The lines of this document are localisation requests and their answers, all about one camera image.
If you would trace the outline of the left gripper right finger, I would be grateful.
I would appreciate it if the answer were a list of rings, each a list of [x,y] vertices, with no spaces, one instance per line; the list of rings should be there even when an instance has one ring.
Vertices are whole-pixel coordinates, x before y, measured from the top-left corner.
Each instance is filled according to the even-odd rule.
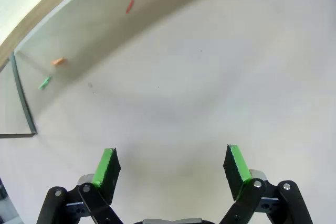
[[[271,184],[262,171],[247,167],[237,145],[227,145],[223,168],[234,203],[221,223],[249,223],[256,212],[271,223],[313,223],[298,185]]]

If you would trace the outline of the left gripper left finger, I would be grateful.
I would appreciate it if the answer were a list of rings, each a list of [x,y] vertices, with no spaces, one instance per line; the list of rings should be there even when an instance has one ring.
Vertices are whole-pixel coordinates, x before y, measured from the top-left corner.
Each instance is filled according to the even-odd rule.
[[[117,150],[106,148],[95,173],[81,177],[74,189],[49,189],[37,223],[79,223],[84,217],[94,223],[122,223],[110,207],[120,170]]]

